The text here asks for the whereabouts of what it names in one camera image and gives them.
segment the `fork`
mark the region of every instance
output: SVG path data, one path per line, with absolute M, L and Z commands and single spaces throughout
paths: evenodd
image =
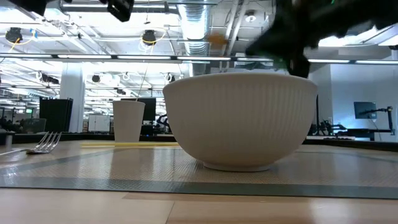
M 62 133 L 45 133 L 44 137 L 39 141 L 39 143 L 33 149 L 18 149 L 11 152 L 5 152 L 0 154 L 0 156 L 5 156 L 18 152 L 26 152 L 26 154 L 48 154 L 52 152 L 57 146 L 61 139 Z

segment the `ventilation duct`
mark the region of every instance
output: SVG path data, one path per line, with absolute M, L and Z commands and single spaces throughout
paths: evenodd
M 208 44 L 204 41 L 209 29 L 210 7 L 197 4 L 177 6 L 181 15 L 182 35 L 186 42 L 185 50 L 191 56 L 208 55 Z M 193 63 L 193 75 L 206 74 L 206 64 Z

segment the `ribbed bowl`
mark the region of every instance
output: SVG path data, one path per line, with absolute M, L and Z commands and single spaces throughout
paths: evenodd
M 172 132 L 183 150 L 219 170 L 252 172 L 292 153 L 310 128 L 317 86 L 271 73 L 222 73 L 165 86 Z

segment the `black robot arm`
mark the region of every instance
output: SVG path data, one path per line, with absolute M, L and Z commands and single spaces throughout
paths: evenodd
M 353 26 L 371 21 L 382 29 L 398 22 L 397 0 L 277 0 L 273 25 L 247 49 L 246 55 L 283 59 L 291 75 L 308 77 L 310 63 L 303 51 L 319 40 L 344 37 Z

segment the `computer monitor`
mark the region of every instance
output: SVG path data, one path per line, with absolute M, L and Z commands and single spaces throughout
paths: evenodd
M 376 103 L 354 102 L 355 119 L 377 119 L 377 113 L 367 113 L 376 110 Z
M 135 98 L 122 98 L 121 100 L 135 101 Z M 145 103 L 143 121 L 155 121 L 156 98 L 138 98 L 138 102 Z

